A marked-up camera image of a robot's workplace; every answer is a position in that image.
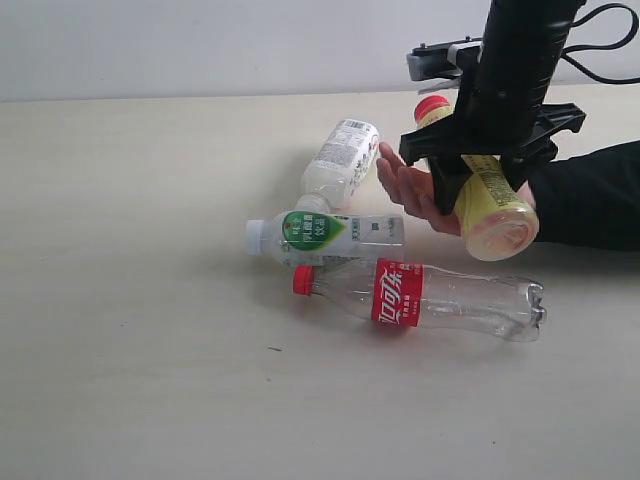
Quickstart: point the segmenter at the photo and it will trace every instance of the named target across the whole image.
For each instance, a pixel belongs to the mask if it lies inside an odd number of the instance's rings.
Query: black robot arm
[[[560,59],[604,83],[637,83],[640,79],[598,77],[568,53],[620,48],[638,30],[638,16],[621,4],[599,7],[576,22],[586,0],[492,0],[482,38],[421,45],[408,56],[413,81],[458,80],[452,115],[402,136],[399,153],[407,165],[426,159],[434,179],[435,203],[452,212],[459,191],[471,175],[461,155],[496,155],[507,181],[517,190],[539,167],[553,160],[558,148],[551,137],[562,130],[578,133],[585,113],[572,103],[544,104]],[[565,48],[572,27],[610,8],[631,12],[633,26],[613,45]]]

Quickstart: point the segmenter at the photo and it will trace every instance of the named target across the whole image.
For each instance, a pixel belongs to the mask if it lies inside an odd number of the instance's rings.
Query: coca-cola bottle
[[[321,295],[346,312],[383,324],[454,328],[505,340],[538,339],[543,287],[526,278],[476,276],[387,259],[296,268],[293,290]]]

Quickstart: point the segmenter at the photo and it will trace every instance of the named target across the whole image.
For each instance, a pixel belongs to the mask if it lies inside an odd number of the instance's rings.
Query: black cable
[[[627,5],[624,5],[622,3],[608,3],[606,5],[601,5],[600,7],[586,14],[580,20],[575,21],[572,27],[579,27],[581,25],[584,25],[585,23],[592,20],[597,15],[600,15],[601,13],[607,10],[612,10],[616,8],[626,10],[631,14],[631,28],[629,30],[629,33],[627,33],[627,35],[622,40],[609,45],[584,44],[584,45],[574,45],[571,47],[567,47],[562,51],[562,55],[560,58],[562,58],[569,64],[573,65],[576,69],[578,69],[580,72],[582,72],[592,80],[595,80],[596,82],[599,82],[599,83],[605,83],[609,85],[630,85],[630,84],[640,83],[640,77],[624,78],[624,79],[613,79],[613,78],[601,77],[600,75],[593,73],[591,70],[589,70],[587,67],[582,65],[580,62],[578,62],[577,60],[569,56],[570,53],[585,52],[588,50],[617,50],[629,44],[635,38],[635,36],[638,33],[638,29],[640,28],[640,19],[638,18],[638,14],[631,7],[628,7]]]

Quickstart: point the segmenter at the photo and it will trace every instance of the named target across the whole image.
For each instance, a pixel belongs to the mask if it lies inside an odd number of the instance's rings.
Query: white wall
[[[590,9],[601,1],[591,1]],[[640,0],[626,0],[640,11]],[[405,53],[480,35],[489,0],[0,0],[0,100],[416,89]],[[611,42],[607,12],[570,43]],[[584,54],[640,74],[640,38]],[[557,81],[584,77],[561,62]]]

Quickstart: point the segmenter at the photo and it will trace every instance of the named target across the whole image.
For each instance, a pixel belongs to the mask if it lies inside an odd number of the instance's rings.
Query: white table surface
[[[547,100],[589,115],[560,158],[639,135],[638,87]],[[536,245],[484,264],[407,218],[411,260],[545,285],[523,345],[381,336],[245,255],[246,220],[294,205],[338,120],[397,145],[415,102],[0,105],[0,478],[637,478],[640,256]],[[401,209],[372,171],[350,211]]]

